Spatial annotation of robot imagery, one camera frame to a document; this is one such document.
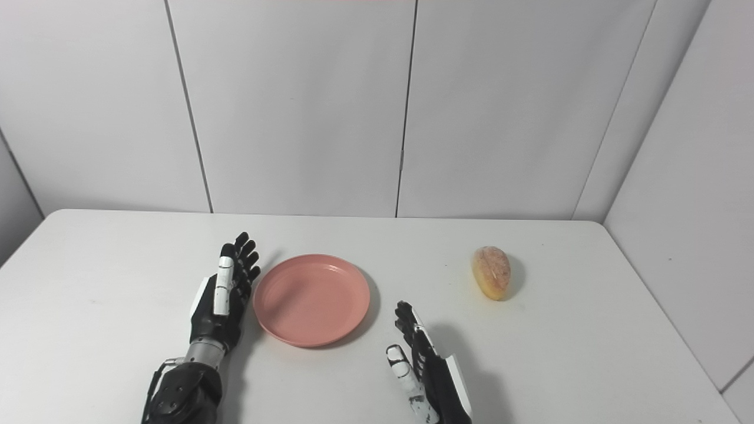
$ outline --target white backdrop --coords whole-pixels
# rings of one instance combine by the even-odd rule
[[[208,211],[165,7],[0,2],[0,128],[45,214]]]
[[[399,216],[571,219],[653,7],[420,2]]]
[[[395,214],[413,2],[170,9],[215,211]]]
[[[218,211],[599,221],[706,2],[420,2],[407,117],[413,1],[170,7]],[[0,57],[46,214],[210,209],[164,4],[8,0]]]
[[[754,356],[752,22],[710,4],[605,221],[720,389]]]

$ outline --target robotic hand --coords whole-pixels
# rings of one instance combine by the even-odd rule
[[[454,356],[441,358],[414,308],[398,302],[395,326],[411,348],[413,367],[399,345],[390,345],[388,363],[422,424],[471,424],[471,405]]]
[[[256,243],[242,232],[222,246],[217,274],[205,278],[191,316],[184,358],[166,360],[149,385],[142,424],[214,424],[222,397],[217,369],[241,338],[241,319],[259,276]],[[173,367],[163,375],[166,367]],[[160,388],[155,392],[160,378]]]

